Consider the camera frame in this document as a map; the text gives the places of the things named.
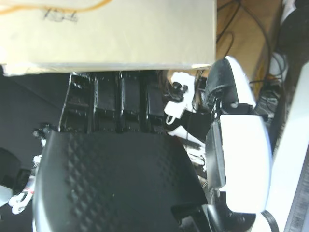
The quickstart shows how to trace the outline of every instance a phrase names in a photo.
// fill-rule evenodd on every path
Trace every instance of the orange line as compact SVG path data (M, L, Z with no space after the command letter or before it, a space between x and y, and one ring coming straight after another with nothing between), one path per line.
M16 6L12 6L10 8L7 8L5 10L1 10L0 11L0 15L3 14L8 14L8 13L12 13L14 11L18 11L18 10L29 10L29 9L40 9L40 8L52 8L52 9L61 9L65 12L86 12L86 11L92 11L95 10L101 6L104 6L105 4L111 2L112 0L102 0L101 2L93 5L93 6L89 6L89 7L85 7L85 8L62 8L62 7L56 7L56 6L49 6L49 5L16 5Z

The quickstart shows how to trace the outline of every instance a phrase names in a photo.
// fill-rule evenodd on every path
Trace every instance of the brown surface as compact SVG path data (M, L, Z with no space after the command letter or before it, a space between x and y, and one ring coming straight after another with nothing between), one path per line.
M217 7L229 1L217 0ZM282 0L243 0L242 2L259 18L268 33L269 39L274 44L279 28ZM236 8L237 3L232 3L218 13L217 34L228 23ZM239 61L250 80L262 79L265 73L265 64L268 62L267 46L257 23L240 8L227 31L232 31L235 35L228 55L235 57ZM226 33L217 44L217 59L223 58L230 42L231 35ZM171 74L175 71L170 70L168 76L171 77ZM195 70L186 72L196 74ZM203 73L203 76L207 76L207 74L208 70Z

